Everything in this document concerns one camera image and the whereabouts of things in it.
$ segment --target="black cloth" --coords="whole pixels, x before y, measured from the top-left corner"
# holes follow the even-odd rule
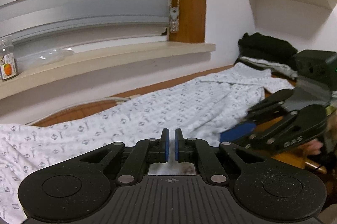
[[[289,42],[254,33],[239,40],[240,56],[286,64],[296,69],[294,55],[298,52]]]

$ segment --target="glass jar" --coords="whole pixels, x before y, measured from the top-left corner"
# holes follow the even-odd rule
[[[8,80],[17,76],[14,46],[11,36],[0,38],[0,74],[2,80]]]

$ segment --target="white cable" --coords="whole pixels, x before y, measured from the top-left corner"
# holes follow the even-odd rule
[[[66,106],[66,107],[64,107],[62,109],[59,109],[59,110],[57,110],[57,111],[55,111],[55,112],[53,112],[53,113],[51,113],[51,114],[49,114],[47,116],[44,116],[44,117],[42,117],[42,118],[40,118],[38,120],[34,120],[34,121],[30,122],[30,123],[27,123],[26,125],[33,125],[33,124],[35,124],[37,122],[40,122],[41,120],[47,119],[50,116],[55,115],[55,114],[57,114],[59,112],[62,112],[62,111],[65,111],[65,110],[69,110],[69,109],[71,109],[73,107],[81,106],[81,105],[84,105],[84,104],[89,104],[89,103],[94,103],[94,102],[100,102],[100,101],[129,101],[129,100],[130,99],[127,99],[127,98],[108,97],[108,98],[95,99],[95,100],[86,101],[86,102],[82,102],[82,103],[78,103],[78,104],[73,104],[73,105]]]

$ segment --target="ribbed black surface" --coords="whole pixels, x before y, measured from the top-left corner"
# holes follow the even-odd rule
[[[25,224],[40,224],[29,219]],[[225,187],[201,176],[145,176],[120,187],[99,212],[73,224],[268,224],[241,208]],[[301,224],[319,224],[314,218]]]

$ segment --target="clear plastic bag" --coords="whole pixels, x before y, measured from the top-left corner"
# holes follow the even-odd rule
[[[16,60],[19,73],[22,71],[39,67],[46,64],[55,63],[64,60],[65,57],[71,56],[74,51],[71,48],[55,48],[21,57]]]

